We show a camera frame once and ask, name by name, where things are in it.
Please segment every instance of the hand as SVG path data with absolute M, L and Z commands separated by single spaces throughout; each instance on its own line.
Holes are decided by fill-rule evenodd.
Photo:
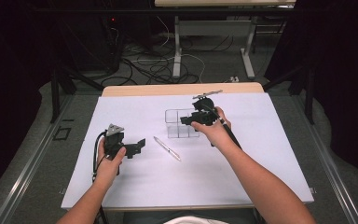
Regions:
M 124 156 L 126 155 L 126 148 L 122 147 L 117 155 L 110 161 L 104 158 L 104 138 L 101 140 L 98 145 L 98 159 L 97 162 L 100 162 L 98 167 L 97 177 L 94 181 L 94 184 L 99 185 L 100 187 L 109 189 L 115 179 L 118 171 L 118 166 L 121 164 Z
M 216 107 L 217 114 L 226 121 L 229 128 L 231 128 L 231 122 L 226 119 L 225 113 L 220 107 Z M 228 133 L 226 132 L 225 128 L 223 127 L 222 123 L 217 120 L 213 125 L 206 126 L 202 125 L 196 121 L 191 122 L 191 126 L 195 128 L 197 131 L 204 133 L 209 141 L 215 147 L 219 148 L 220 150 L 222 147 L 235 144 L 231 138 L 229 137 Z

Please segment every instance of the table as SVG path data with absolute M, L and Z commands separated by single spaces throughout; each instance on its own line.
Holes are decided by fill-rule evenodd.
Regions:
M 103 200 L 113 211 L 253 207 L 223 155 L 204 135 L 168 138 L 165 109 L 190 108 L 193 95 L 209 96 L 233 122 L 243 149 L 285 182 L 304 203 L 313 202 L 279 118 L 257 83 L 182 84 L 107 87 L 95 108 L 76 168 L 62 201 L 71 208 L 91 185 L 93 145 L 110 122 L 125 128 L 125 144 L 146 139 L 141 154 L 124 159 L 120 175 Z M 263 139 L 257 137 L 265 134 Z M 180 154 L 177 161 L 154 140 Z
M 155 0 L 156 7 L 256 7 L 293 5 L 296 0 Z M 255 35 L 257 17 L 248 21 L 180 21 L 175 16 L 175 57 L 173 77 L 180 76 L 182 49 L 181 35 L 236 35 L 246 36 L 245 48 L 241 49 L 241 57 L 249 79 L 255 79 L 255 73 L 249 58 L 249 51 Z

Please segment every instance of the white garment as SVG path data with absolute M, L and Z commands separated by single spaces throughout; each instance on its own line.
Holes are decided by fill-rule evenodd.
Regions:
M 164 224 L 228 224 L 228 223 L 213 220 L 213 219 L 206 219 L 202 217 L 177 217 Z

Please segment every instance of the marker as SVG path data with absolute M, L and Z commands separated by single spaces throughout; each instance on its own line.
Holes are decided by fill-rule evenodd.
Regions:
M 167 147 L 167 145 L 165 145 L 163 142 L 161 142 L 161 140 L 159 140 L 156 136 L 155 136 L 154 138 L 155 138 L 156 142 L 157 142 L 160 146 L 162 146 L 162 147 L 163 147 L 165 150 L 167 150 L 174 158 L 176 158 L 177 160 L 180 161 L 180 157 L 179 157 L 179 155 L 178 155 L 176 152 L 174 152 L 172 149 L 170 149 L 169 147 Z

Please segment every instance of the white tabletop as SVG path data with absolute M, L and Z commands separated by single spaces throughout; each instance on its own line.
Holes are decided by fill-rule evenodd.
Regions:
M 192 108 L 193 95 L 100 97 L 62 201 L 71 208 L 91 185 L 95 139 L 110 123 L 124 127 L 125 144 L 145 138 L 142 153 L 125 158 L 120 175 L 103 200 L 116 211 L 253 206 L 226 159 L 201 134 L 168 138 L 165 111 Z M 233 123 L 244 151 L 285 182 L 304 203 L 313 202 L 275 108 L 266 93 L 210 96 Z M 175 160 L 153 136 L 172 147 Z
M 155 0 L 156 7 L 236 7 L 293 5 L 296 0 Z

